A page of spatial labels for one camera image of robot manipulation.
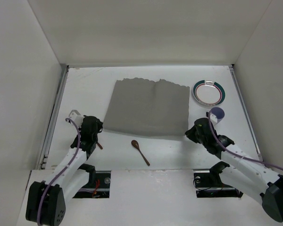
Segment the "purple plastic cup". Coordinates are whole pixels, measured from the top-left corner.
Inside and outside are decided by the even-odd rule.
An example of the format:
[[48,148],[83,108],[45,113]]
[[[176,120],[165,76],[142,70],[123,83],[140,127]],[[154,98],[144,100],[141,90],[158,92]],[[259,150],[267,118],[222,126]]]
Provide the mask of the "purple plastic cup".
[[225,117],[225,112],[220,107],[213,107],[210,110],[210,120],[212,124],[215,126],[217,125],[223,118]]

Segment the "white plate green rim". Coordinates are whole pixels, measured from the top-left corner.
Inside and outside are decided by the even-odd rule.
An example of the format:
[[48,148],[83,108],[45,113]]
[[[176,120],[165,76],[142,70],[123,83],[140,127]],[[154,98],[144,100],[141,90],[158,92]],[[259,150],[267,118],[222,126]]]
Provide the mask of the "white plate green rim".
[[224,88],[218,82],[209,80],[196,82],[191,93],[194,99],[205,107],[219,106],[226,97]]

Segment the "brown wooden spoon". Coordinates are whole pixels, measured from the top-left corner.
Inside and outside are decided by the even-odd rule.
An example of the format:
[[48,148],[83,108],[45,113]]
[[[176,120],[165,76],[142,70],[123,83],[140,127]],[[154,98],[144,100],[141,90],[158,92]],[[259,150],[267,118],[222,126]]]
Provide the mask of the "brown wooden spoon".
[[150,166],[150,163],[149,161],[146,159],[146,157],[143,155],[143,153],[141,152],[140,150],[140,147],[139,147],[139,143],[136,141],[136,140],[132,140],[131,141],[131,145],[137,149],[139,151],[139,153],[141,154],[142,158],[144,159],[145,163],[147,164],[147,166]]

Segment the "grey cloth placemat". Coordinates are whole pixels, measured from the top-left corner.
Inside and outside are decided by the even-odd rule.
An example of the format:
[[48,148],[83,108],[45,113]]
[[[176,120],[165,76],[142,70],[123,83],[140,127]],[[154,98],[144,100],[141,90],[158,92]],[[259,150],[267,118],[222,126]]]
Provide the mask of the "grey cloth placemat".
[[189,127],[190,88],[160,79],[117,80],[104,129],[142,137],[181,137]]

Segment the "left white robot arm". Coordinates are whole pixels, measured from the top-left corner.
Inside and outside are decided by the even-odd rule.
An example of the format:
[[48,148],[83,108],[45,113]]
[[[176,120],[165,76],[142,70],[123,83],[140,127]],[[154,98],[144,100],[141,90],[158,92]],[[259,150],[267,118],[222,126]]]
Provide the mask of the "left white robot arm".
[[42,182],[33,182],[28,191],[25,212],[27,221],[39,226],[61,224],[66,205],[84,186],[100,186],[96,170],[87,160],[98,143],[103,123],[95,116],[71,116],[66,121],[73,124],[77,135],[68,153],[53,173]]

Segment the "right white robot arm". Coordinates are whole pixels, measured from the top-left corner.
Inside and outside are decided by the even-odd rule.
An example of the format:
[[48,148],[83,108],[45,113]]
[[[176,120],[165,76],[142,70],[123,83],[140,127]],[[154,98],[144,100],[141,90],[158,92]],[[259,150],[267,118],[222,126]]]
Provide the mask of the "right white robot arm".
[[185,135],[220,160],[212,169],[221,183],[251,197],[270,218],[283,222],[283,174],[274,166],[250,158],[230,138],[217,134],[208,118],[197,119]]

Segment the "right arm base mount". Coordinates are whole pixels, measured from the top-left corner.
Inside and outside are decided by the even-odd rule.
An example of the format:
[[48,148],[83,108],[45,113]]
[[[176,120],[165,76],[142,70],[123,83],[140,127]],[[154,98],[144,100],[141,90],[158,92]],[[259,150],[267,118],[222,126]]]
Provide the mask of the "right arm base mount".
[[197,198],[242,198],[243,193],[238,189],[224,184],[220,174],[230,165],[221,161],[210,169],[194,171],[193,185]]

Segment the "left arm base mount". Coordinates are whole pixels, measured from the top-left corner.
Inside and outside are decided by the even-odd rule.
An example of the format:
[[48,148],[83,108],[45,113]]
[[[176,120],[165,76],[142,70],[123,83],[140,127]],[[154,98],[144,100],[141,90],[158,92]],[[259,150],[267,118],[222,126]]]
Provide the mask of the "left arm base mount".
[[74,199],[109,198],[111,171],[97,171],[94,166],[89,164],[83,164],[79,169],[89,173],[89,181],[73,196]]

